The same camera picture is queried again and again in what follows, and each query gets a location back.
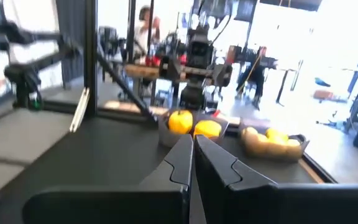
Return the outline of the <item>black diagonal frame brace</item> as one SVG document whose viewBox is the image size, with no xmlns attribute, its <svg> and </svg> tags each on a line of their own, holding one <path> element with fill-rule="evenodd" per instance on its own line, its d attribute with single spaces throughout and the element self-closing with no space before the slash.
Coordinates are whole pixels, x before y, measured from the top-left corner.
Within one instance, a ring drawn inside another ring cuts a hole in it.
<svg viewBox="0 0 358 224">
<path fill-rule="evenodd" d="M 96 58 L 99 64 L 102 66 L 105 71 L 107 71 L 113 79 L 115 79 L 116 83 L 122 88 L 123 92 L 132 100 L 132 102 L 138 107 L 141 115 L 147 117 L 150 122 L 156 123 L 157 119 L 155 115 L 151 112 L 149 107 L 145 104 L 143 100 L 139 98 L 126 84 L 126 82 L 115 72 L 112 67 L 108 64 L 108 61 L 104 58 L 103 53 L 96 53 Z"/>
</svg>

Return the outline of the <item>wooden background table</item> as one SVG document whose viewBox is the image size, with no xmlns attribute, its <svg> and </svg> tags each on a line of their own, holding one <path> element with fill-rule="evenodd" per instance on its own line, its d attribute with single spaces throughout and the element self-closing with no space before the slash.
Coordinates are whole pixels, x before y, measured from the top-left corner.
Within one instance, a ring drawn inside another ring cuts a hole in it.
<svg viewBox="0 0 358 224">
<path fill-rule="evenodd" d="M 124 69 L 129 77 L 149 79 L 157 79 L 160 77 L 158 67 L 148 67 L 146 65 L 139 64 L 126 64 Z"/>
</svg>

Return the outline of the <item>dark grey plastic basket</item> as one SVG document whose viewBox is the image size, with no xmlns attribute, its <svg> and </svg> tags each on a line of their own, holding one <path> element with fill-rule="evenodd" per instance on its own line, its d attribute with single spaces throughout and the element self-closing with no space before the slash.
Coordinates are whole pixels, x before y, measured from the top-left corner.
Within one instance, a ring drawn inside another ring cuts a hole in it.
<svg viewBox="0 0 358 224">
<path fill-rule="evenodd" d="M 193 136 L 194 127 L 195 127 L 196 123 L 198 123 L 201 120 L 213 120 L 213 121 L 218 122 L 222 127 L 221 134 L 219 135 L 219 137 L 208 138 L 208 139 L 210 139 L 210 140 L 212 140 L 212 142 L 215 142 L 218 144 L 222 141 L 222 139 L 225 135 L 225 132 L 229 126 L 229 122 L 224 118 L 219 118 L 214 115 L 206 114 L 206 113 L 200 112 L 200 111 L 189 110 L 193 115 L 193 126 L 188 134 L 175 134 L 175 133 L 171 132 L 168 128 L 168 118 L 174 111 L 177 111 L 177 110 L 180 110 L 180 109 L 168 110 L 167 112 L 161 114 L 158 117 L 159 141 L 163 146 L 173 147 L 179 141 L 179 139 L 184 135 L 190 135 L 192 138 L 195 138 Z"/>
</svg>

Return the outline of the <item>dark mesh basket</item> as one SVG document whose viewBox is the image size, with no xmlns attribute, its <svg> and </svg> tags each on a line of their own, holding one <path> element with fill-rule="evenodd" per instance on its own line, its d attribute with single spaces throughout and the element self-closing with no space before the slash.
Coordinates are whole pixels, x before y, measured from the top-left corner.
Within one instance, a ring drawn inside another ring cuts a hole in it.
<svg viewBox="0 0 358 224">
<path fill-rule="evenodd" d="M 269 140 L 270 143 L 268 144 L 268 146 L 265 148 L 261 148 L 257 145 L 257 137 L 248 139 L 247 141 L 242 140 L 241 133 L 244 128 L 241 128 L 239 130 L 241 143 L 243 143 L 244 145 L 245 152 L 254 157 L 259 157 L 264 159 L 274 159 L 277 161 L 298 162 L 298 160 L 302 158 L 305 149 L 307 148 L 310 142 L 302 134 L 289 135 L 282 131 L 283 133 L 287 134 L 289 137 L 289 140 L 287 142 Z M 262 128 L 262 127 L 253 127 L 253 128 L 255 128 L 259 134 L 263 134 L 263 135 L 265 135 L 266 130 L 268 130 L 268 128 Z"/>
</svg>

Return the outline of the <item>person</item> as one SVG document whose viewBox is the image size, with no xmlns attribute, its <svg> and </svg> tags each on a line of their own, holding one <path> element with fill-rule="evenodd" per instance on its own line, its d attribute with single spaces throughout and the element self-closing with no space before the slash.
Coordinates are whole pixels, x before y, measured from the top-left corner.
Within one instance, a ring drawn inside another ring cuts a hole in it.
<svg viewBox="0 0 358 224">
<path fill-rule="evenodd" d="M 148 51 L 149 34 L 150 43 L 160 40 L 160 18 L 151 18 L 150 6 L 143 6 L 139 12 L 139 20 L 134 27 L 134 62 L 145 63 Z"/>
</svg>

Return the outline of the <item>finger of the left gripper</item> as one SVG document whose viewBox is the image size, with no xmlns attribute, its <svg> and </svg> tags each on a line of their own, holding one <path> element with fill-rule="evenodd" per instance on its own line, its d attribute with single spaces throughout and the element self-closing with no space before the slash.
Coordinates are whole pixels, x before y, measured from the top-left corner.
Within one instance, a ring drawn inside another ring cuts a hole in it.
<svg viewBox="0 0 358 224">
<path fill-rule="evenodd" d="M 162 57 L 159 67 L 159 77 L 175 81 L 179 79 L 179 60 L 175 57 Z"/>
<path fill-rule="evenodd" d="M 226 87 L 230 83 L 232 75 L 232 65 L 218 64 L 214 67 L 214 85 Z"/>
</svg>

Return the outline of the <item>black equipment stand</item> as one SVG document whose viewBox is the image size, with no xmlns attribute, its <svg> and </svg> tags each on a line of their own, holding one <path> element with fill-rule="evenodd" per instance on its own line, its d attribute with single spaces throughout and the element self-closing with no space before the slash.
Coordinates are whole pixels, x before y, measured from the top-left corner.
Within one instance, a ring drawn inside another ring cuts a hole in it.
<svg viewBox="0 0 358 224">
<path fill-rule="evenodd" d="M 57 43 L 57 51 L 26 63 L 11 63 L 5 67 L 5 77 L 16 86 L 14 106 L 41 109 L 43 99 L 39 90 L 39 72 L 67 58 L 77 57 L 82 54 L 82 47 L 59 32 L 32 32 L 8 21 L 0 24 L 0 52 L 7 52 L 10 44 L 30 45 L 50 40 Z"/>
</svg>

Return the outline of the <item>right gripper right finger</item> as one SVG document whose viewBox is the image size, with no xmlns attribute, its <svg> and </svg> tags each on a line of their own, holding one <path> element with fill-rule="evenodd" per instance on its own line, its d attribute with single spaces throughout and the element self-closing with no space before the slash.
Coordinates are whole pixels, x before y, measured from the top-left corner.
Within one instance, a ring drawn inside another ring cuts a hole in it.
<svg viewBox="0 0 358 224">
<path fill-rule="evenodd" d="M 358 185 L 278 184 L 202 135 L 195 147 L 207 224 L 358 224 Z"/>
</svg>

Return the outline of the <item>white edge strip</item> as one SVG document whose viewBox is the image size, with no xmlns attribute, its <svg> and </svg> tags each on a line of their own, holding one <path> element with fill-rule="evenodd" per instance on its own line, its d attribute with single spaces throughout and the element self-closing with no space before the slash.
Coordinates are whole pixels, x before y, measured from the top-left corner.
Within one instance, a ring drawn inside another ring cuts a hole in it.
<svg viewBox="0 0 358 224">
<path fill-rule="evenodd" d="M 69 132 L 75 133 L 77 129 L 80 127 L 86 112 L 89 98 L 90 98 L 90 89 L 84 88 L 80 100 L 78 102 L 78 105 L 76 107 L 75 114 L 73 115 L 71 125 L 69 126 Z"/>
</svg>

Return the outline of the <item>black table mat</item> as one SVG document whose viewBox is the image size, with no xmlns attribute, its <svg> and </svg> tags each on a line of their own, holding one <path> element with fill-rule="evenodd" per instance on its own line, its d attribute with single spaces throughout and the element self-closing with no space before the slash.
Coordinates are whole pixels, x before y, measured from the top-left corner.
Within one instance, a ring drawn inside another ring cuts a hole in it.
<svg viewBox="0 0 358 224">
<path fill-rule="evenodd" d="M 247 156 L 237 138 L 239 125 L 221 121 L 218 144 L 241 162 L 276 183 L 319 184 L 336 181 L 312 158 L 288 163 Z M 49 187 L 137 184 L 169 153 L 157 127 L 135 121 L 94 118 L 67 134 L 0 190 L 0 224 L 23 224 L 25 200 Z"/>
</svg>

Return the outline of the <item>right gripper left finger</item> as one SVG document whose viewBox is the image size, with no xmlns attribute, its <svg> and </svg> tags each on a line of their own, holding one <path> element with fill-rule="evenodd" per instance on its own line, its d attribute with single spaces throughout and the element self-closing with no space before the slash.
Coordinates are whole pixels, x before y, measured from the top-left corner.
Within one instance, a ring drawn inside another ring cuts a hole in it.
<svg viewBox="0 0 358 224">
<path fill-rule="evenodd" d="M 24 224 L 189 224 L 193 138 L 183 135 L 140 183 L 64 186 L 31 196 Z"/>
</svg>

